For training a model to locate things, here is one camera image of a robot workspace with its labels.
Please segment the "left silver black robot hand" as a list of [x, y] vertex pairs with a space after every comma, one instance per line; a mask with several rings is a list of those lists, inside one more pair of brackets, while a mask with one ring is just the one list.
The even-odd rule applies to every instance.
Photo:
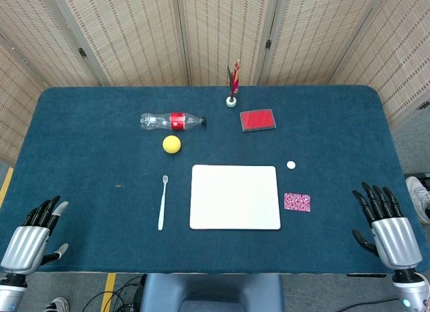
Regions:
[[46, 246], [61, 215], [69, 205], [59, 202], [60, 196], [45, 200], [33, 208], [21, 226], [14, 231], [3, 259], [2, 269], [8, 274], [28, 276], [40, 266], [61, 259], [68, 250], [68, 243], [46, 254]]

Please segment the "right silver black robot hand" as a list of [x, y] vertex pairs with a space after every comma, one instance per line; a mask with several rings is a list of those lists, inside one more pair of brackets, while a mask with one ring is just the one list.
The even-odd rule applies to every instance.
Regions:
[[366, 182], [361, 185], [366, 193], [354, 190], [353, 195], [361, 206], [374, 242], [365, 239], [357, 229], [352, 230], [354, 239], [391, 270], [416, 268], [423, 257], [413, 228], [403, 215], [396, 196], [387, 187], [370, 186]]

